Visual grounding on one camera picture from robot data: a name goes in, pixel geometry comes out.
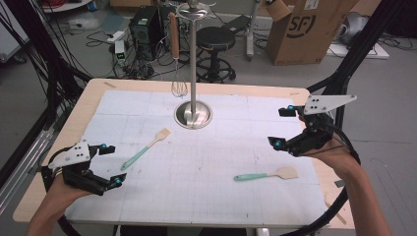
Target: floor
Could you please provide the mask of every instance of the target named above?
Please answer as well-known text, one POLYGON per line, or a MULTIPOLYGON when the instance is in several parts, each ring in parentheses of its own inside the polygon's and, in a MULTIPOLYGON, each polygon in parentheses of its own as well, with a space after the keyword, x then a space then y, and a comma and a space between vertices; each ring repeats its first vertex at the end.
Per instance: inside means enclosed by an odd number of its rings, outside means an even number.
MULTIPOLYGON (((110 10, 95 13, 103 30, 123 29, 128 21, 110 10)), ((65 38, 71 52, 95 77, 112 76, 112 58, 108 45, 87 47, 87 36, 94 30, 78 30, 65 38)), ((417 110, 417 51, 382 45, 388 60, 366 59, 353 75, 348 93, 358 100, 346 107, 344 131, 360 153, 378 195, 387 222, 394 235, 417 235, 417 144, 414 139, 417 110)), ((245 39, 237 37, 236 45, 222 54, 236 70, 233 85, 306 88, 330 76, 341 58, 326 56, 321 64, 272 66, 266 53, 255 48, 251 62, 245 57, 245 39)), ((156 73, 169 67, 154 64, 156 73)), ((188 75, 188 66, 180 75, 188 75)), ((172 81, 173 73, 151 80, 172 81)), ((31 63, 9 62, 0 67, 0 165, 3 166, 46 106, 45 96, 31 63)), ((14 208, 30 183, 31 176, 0 215, 0 235, 24 235, 27 225, 13 220, 14 208)), ((106 225, 77 225, 86 235, 111 235, 106 225)), ((271 235, 280 233, 271 230, 271 235)), ((54 235, 63 235, 59 229, 54 235)), ((323 231, 322 235, 354 235, 352 231, 323 231)))

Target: power strip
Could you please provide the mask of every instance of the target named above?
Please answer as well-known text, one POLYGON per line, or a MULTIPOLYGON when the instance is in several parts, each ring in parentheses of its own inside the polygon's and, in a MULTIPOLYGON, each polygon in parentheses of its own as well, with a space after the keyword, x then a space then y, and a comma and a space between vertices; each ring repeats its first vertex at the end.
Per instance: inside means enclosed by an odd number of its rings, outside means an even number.
POLYGON ((108 42, 115 42, 115 41, 117 41, 117 40, 119 40, 119 38, 121 38, 122 36, 124 36, 125 35, 125 32, 124 31, 117 31, 117 32, 115 32, 114 34, 113 34, 113 37, 109 37, 109 38, 107 38, 107 41, 108 42))

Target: spatula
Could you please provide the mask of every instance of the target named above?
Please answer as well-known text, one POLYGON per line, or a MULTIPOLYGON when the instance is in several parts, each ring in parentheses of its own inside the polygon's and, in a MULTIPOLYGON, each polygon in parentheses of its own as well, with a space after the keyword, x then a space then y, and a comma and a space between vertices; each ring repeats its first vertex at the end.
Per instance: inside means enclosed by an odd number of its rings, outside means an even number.
POLYGON ((141 155, 143 155, 150 147, 152 147, 152 145, 154 145, 158 141, 165 139, 167 136, 169 136, 169 134, 171 134, 171 132, 168 129, 164 128, 163 130, 161 130, 159 133, 156 134, 155 139, 150 144, 144 147, 141 151, 139 151, 136 155, 134 155, 128 161, 123 163, 121 170, 126 170, 129 166, 133 164, 133 162, 139 159, 141 155))
POLYGON ((259 178, 265 178, 270 176, 278 176, 281 179, 294 179, 298 178, 297 170, 292 167, 283 167, 278 169, 276 172, 272 173, 256 173, 256 174, 243 174, 236 175, 234 180, 244 181, 244 180, 253 180, 259 178))

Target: whisk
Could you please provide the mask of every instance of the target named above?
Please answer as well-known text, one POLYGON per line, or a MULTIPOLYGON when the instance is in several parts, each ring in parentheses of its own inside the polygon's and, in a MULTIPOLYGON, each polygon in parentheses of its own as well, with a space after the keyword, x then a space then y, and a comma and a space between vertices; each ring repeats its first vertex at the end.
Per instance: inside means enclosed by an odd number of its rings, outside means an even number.
POLYGON ((185 83, 184 78, 179 79, 178 77, 178 58, 180 54, 179 50, 179 42, 178 42, 178 28, 177 28, 177 21, 175 19, 175 14, 169 14, 169 21, 170 21, 170 32, 171 32, 171 53, 172 58, 175 60, 175 76, 174 80, 172 81, 171 91, 172 94, 176 97, 183 97, 187 95, 188 88, 187 84, 185 83))

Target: black stool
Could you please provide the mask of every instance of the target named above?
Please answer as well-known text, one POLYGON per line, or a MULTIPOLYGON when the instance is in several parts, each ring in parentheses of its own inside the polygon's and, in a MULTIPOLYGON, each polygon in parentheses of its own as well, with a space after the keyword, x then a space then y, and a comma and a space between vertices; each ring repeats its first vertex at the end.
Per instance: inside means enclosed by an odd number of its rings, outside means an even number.
POLYGON ((236 73, 230 64, 217 57, 218 52, 232 48, 236 42, 233 33, 229 29, 217 27, 200 29, 197 31, 196 42, 198 47, 210 54, 210 57, 203 58, 197 62, 197 67, 207 70, 203 75, 197 73, 197 82, 204 80, 210 83, 223 83, 223 80, 226 78, 229 78, 230 80, 236 78, 236 73), (209 67, 202 64, 207 60, 210 60, 209 67), (220 72, 227 72, 227 74, 220 76, 220 72))

